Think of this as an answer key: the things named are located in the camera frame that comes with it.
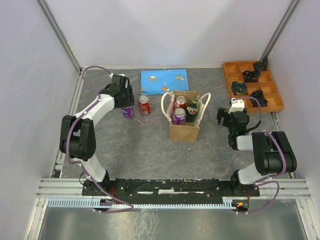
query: gray wall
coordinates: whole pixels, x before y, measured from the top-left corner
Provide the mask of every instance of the gray wall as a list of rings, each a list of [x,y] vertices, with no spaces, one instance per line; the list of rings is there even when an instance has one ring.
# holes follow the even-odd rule
[[[281,126],[320,216],[320,1],[302,0],[276,43],[269,64],[283,98]]]
[[[77,73],[35,0],[0,1],[0,239],[21,240]]]
[[[47,0],[81,66],[257,60],[292,0]]]

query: wooden organizer tray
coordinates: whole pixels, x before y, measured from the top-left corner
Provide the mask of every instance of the wooden organizer tray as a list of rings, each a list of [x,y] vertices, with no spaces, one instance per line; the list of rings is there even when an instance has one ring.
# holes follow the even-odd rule
[[[267,71],[261,71],[261,76],[258,82],[246,83],[248,88],[248,94],[245,95],[234,95],[231,84],[234,81],[244,82],[242,73],[246,70],[254,71],[254,63],[258,61],[235,61],[225,62],[222,66],[226,87],[229,92],[230,98],[241,98],[249,97],[254,91],[262,90],[264,97],[268,100],[268,106],[262,106],[263,112],[280,112],[284,109],[285,105],[282,101],[278,88],[275,81],[267,67]],[[253,106],[250,99],[244,99],[245,107],[248,109],[248,113],[258,113],[259,107]]]

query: bag handle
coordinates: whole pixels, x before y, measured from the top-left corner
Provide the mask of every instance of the bag handle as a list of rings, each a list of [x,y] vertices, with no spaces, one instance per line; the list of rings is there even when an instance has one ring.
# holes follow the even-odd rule
[[[170,95],[171,100],[175,99],[175,97],[170,92],[166,92],[165,94],[163,94],[163,96],[161,98],[161,110],[162,110],[163,115],[165,115],[165,117],[168,119],[168,121],[171,122],[172,120],[171,120],[170,116],[165,112],[165,108],[164,108],[164,99],[167,95]]]
[[[208,98],[207,98],[207,100],[206,100],[206,102],[205,102],[205,105],[204,105],[204,107],[203,107],[203,109],[202,109],[201,116],[200,116],[200,118],[198,119],[198,123],[201,122],[202,117],[204,116],[205,110],[206,110],[206,108],[207,108],[207,106],[208,106],[208,103],[209,103],[209,101],[210,101],[210,99],[211,99],[211,93],[210,93],[210,92],[207,92],[206,94],[202,95],[202,97],[200,97],[200,101],[202,101],[206,96],[208,96]]]

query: gray floor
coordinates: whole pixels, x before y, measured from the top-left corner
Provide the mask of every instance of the gray floor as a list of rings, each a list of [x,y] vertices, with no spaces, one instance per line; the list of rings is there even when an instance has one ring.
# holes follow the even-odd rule
[[[141,69],[113,70],[131,81],[135,99],[140,95]],[[169,140],[169,122],[161,111],[161,95],[152,95],[152,113],[141,115],[136,104],[135,118],[126,119],[120,109],[109,112],[95,128],[96,156],[111,178],[228,179],[232,173],[253,163],[253,152],[234,151],[228,145],[228,129],[216,124],[219,107],[229,107],[229,95],[221,68],[191,68],[187,70],[189,90],[211,93],[211,101],[200,124],[197,142]],[[102,89],[110,78],[103,70],[89,70],[87,81]],[[95,94],[83,87],[77,111],[95,99]],[[259,114],[250,114],[249,126],[254,126]],[[273,131],[269,113],[264,113],[257,131]],[[77,178],[82,173],[77,165],[64,163],[62,177]]]
[[[252,209],[267,201],[252,200]],[[236,215],[216,209],[136,209],[98,214],[91,209],[48,207],[40,240],[306,240],[295,200]]]

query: soda can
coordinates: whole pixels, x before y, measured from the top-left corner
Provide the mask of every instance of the soda can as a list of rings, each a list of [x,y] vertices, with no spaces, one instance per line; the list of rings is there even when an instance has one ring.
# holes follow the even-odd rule
[[[121,110],[126,119],[130,119],[135,115],[134,106],[121,107]]]
[[[177,96],[175,101],[174,101],[174,109],[185,109],[187,107],[187,99],[185,96]]]
[[[183,108],[177,108],[173,113],[173,124],[174,125],[185,125],[186,124],[186,111]]]
[[[147,95],[141,95],[138,100],[140,113],[142,115],[148,115],[151,113],[151,103],[150,98]]]

